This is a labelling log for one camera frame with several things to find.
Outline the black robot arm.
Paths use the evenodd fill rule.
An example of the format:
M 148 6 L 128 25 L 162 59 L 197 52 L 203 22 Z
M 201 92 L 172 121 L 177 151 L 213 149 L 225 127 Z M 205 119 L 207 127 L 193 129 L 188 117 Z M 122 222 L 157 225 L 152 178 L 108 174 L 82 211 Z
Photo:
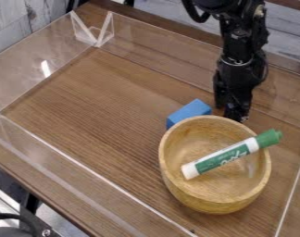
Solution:
M 225 117 L 249 119 L 255 88 L 267 80 L 269 65 L 263 46 L 269 40 L 264 0 L 181 0 L 190 18 L 220 21 L 224 49 L 213 76 L 215 104 Z

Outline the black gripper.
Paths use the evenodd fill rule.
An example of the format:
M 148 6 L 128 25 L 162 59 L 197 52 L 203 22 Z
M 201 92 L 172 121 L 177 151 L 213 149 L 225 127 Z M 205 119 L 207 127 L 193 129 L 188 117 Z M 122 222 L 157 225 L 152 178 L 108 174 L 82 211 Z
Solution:
M 255 55 L 248 62 L 235 63 L 221 56 L 213 77 L 215 104 L 225 106 L 225 117 L 244 123 L 249 119 L 253 89 L 268 76 L 265 55 Z

